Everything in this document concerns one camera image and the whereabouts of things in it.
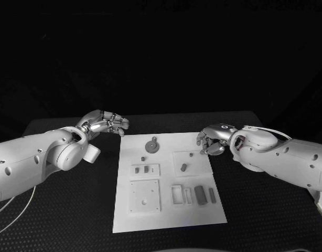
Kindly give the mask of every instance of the black background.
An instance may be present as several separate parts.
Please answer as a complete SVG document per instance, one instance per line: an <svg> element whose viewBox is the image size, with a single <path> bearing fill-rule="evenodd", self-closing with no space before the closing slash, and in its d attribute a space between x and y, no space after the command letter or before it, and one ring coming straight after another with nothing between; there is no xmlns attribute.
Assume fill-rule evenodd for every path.
<svg viewBox="0 0 322 252"><path fill-rule="evenodd" d="M322 1L134 1L20 14L0 16L0 142L33 119L102 109L252 110L266 127L322 143Z"/></svg>

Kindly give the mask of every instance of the robotic hand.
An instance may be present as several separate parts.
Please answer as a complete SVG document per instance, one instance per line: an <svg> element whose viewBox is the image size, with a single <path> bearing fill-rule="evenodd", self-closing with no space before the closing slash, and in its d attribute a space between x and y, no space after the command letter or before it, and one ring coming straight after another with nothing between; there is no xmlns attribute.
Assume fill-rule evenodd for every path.
<svg viewBox="0 0 322 252"><path fill-rule="evenodd" d="M275 132L288 140L279 140ZM201 154L220 155L230 146L233 160L255 172L266 172L291 184L306 188L318 202L322 192L322 144L292 139L260 127L237 130L227 124L207 126L197 136Z"/></svg>
<svg viewBox="0 0 322 252"><path fill-rule="evenodd" d="M0 143L0 201L33 188L53 172L71 170L82 159L94 163L101 150L89 141L101 132L124 136L128 126L118 114L95 110L75 127Z"/></svg>

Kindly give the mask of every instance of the white board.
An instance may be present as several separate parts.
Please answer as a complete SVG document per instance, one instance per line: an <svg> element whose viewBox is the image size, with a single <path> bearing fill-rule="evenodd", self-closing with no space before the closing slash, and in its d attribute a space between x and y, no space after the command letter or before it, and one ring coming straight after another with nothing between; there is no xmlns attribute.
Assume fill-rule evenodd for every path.
<svg viewBox="0 0 322 252"><path fill-rule="evenodd" d="M127 135L121 138L114 233L227 223L209 156L199 154L201 147L196 144L197 134L199 132L145 134ZM160 144L160 150L154 154L148 153L144 148L153 137L157 137ZM191 162L188 156L190 152L194 154L194 162ZM177 166L180 166L180 162L188 162L187 169L190 169L186 169L181 176L177 176L177 169L181 167L177 167L174 162ZM154 170L155 174L153 176L144 174L147 177L142 177L145 165L158 168L158 170ZM140 167L138 174L134 172L137 167ZM150 191L154 190L153 193L155 193L155 188L151 188L151 184L148 184L155 181L158 181L158 198L151 194ZM145 193L132 196L132 186L138 183L140 188L147 188ZM203 186L207 195L209 203L206 205L197 204L194 187L199 185ZM173 186L181 187L184 204L173 203ZM214 190L214 204L211 203L209 188ZM135 207L138 207L137 213L131 213L130 210Z"/></svg>

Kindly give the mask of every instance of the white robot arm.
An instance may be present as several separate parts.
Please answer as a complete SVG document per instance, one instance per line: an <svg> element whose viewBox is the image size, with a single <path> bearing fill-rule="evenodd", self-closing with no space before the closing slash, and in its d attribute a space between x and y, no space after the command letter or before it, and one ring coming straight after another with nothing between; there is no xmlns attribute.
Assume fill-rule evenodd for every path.
<svg viewBox="0 0 322 252"><path fill-rule="evenodd" d="M40 184L53 172L72 169L82 159L94 163L101 150L89 141L99 132L124 136L128 126L118 114L95 110L75 127L0 143L0 201Z"/></svg>
<svg viewBox="0 0 322 252"><path fill-rule="evenodd" d="M269 131L288 140L279 140ZM227 124L203 129L197 137L201 143L203 154L220 155L229 145L233 160L249 170L266 172L311 192L322 192L322 144L292 139L275 130L250 126L237 130Z"/></svg>

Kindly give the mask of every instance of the black tabletop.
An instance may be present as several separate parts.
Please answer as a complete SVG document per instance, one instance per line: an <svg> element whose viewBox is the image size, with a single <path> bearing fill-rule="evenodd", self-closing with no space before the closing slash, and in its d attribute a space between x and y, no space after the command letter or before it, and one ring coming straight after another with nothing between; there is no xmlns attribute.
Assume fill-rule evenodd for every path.
<svg viewBox="0 0 322 252"><path fill-rule="evenodd" d="M199 132L226 123L262 126L250 111L130 115L127 134ZM76 124L81 118L32 121L23 135ZM155 251L211 248L227 251L322 251L322 216L303 188L247 170L227 150L210 156L227 224L112 233L121 137L102 133L94 164L85 160L37 186L30 206L0 234L0 251ZM0 230L20 214L32 190L0 213Z"/></svg>

